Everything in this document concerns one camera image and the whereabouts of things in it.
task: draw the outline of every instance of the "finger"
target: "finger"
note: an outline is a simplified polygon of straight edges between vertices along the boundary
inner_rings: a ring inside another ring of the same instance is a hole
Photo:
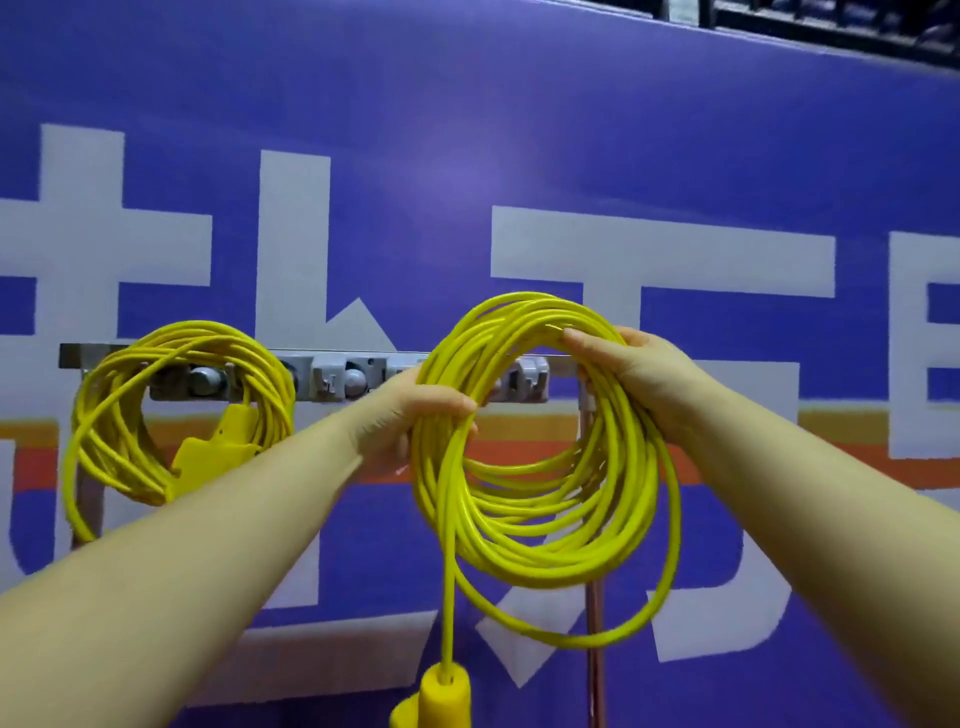
[[[622,344],[590,336],[574,328],[564,330],[564,343],[569,347],[571,353],[583,357],[586,361],[613,370],[623,365],[628,351]]]
[[[623,337],[623,340],[627,342],[627,346],[630,347],[642,347],[644,344],[649,343],[650,334],[645,331],[637,331],[635,328],[630,327],[614,327],[616,332]]]
[[[399,410],[405,418],[419,415],[466,417],[476,412],[477,403],[452,387],[418,384],[399,393]]]

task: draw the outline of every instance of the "yellow rope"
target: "yellow rope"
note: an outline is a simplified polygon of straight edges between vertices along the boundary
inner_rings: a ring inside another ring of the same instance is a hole
[[[175,476],[147,432],[141,404],[151,377],[178,364],[232,365],[244,404],[257,407],[254,445],[265,449],[293,433],[293,379],[263,345],[210,321],[158,328],[104,358],[84,377],[74,400],[73,435],[62,467],[63,503],[74,533],[84,541],[93,541],[96,534],[77,507],[78,462],[104,485],[141,503],[162,505],[174,490]]]
[[[606,320],[577,303],[542,293],[507,294],[471,310],[430,354],[419,382],[445,384],[482,401],[518,356],[544,346],[563,351],[565,328],[624,343]],[[670,455],[650,416],[628,398],[613,373],[581,364],[595,390],[596,418],[570,449],[539,463],[493,466],[466,458],[472,417],[458,423],[424,417],[414,425],[414,494],[444,552],[445,681],[453,665],[454,585],[508,629],[571,648],[602,647],[634,635],[670,591],[680,556],[680,488]],[[653,597],[619,626],[594,635],[538,629],[499,610],[464,576],[457,557],[532,589],[603,577],[646,535],[656,511],[660,466],[670,505],[666,561]],[[560,535],[537,546],[522,541],[551,534]]]

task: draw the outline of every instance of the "person's left arm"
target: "person's left arm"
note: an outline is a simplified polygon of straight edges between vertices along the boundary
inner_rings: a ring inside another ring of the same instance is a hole
[[[0,595],[4,725],[166,725],[358,472],[399,467],[419,414],[476,404],[416,371]]]

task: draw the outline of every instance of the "coiled yellow cable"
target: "coiled yellow cable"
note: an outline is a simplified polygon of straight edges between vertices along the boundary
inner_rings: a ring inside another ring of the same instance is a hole
[[[424,362],[419,382],[445,384],[482,401],[518,356],[536,347],[565,351],[565,328],[625,343],[584,306],[542,293],[512,293],[471,310]],[[472,417],[458,423],[424,417],[414,425],[414,494],[444,553],[441,671],[447,682],[455,585],[508,629],[567,648],[602,647],[634,635],[670,591],[680,557],[680,487],[670,455],[650,416],[628,398],[616,377],[580,363],[595,390],[595,420],[570,449],[539,463],[493,466],[466,458]],[[538,629],[499,610],[464,576],[458,556],[508,584],[532,589],[603,577],[646,535],[656,511],[660,467],[670,508],[663,572],[646,605],[614,629],[593,635]],[[536,546],[522,541],[551,534],[556,538]]]
[[[78,462],[128,498],[149,505],[167,502],[176,476],[147,431],[141,403],[151,377],[177,364],[232,366],[244,404],[257,408],[254,445],[265,449],[293,434],[293,379],[263,345],[236,328],[209,321],[158,328],[105,357],[84,377],[74,400],[62,488],[67,519],[82,540],[93,541],[96,535],[77,507]]]

